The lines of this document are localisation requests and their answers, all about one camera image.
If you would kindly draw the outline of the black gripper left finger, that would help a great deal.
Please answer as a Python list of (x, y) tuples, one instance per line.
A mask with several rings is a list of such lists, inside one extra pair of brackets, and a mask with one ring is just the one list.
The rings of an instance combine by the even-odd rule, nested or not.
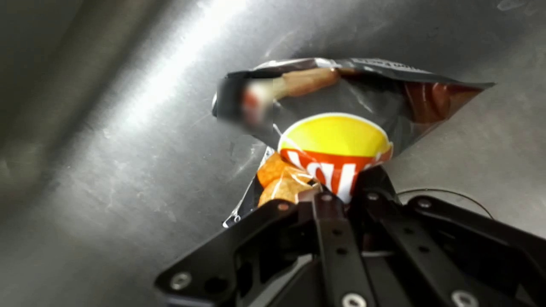
[(270, 202), (164, 270), (154, 287), (169, 307), (244, 307), (301, 269), (273, 304), (376, 307), (343, 204), (331, 194), (292, 205)]

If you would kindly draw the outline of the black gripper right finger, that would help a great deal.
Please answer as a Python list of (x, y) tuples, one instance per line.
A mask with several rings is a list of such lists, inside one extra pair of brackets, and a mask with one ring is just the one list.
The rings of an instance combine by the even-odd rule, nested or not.
[(412, 307), (546, 307), (546, 241), (444, 200), (401, 202), (381, 168), (355, 178), (349, 221)]

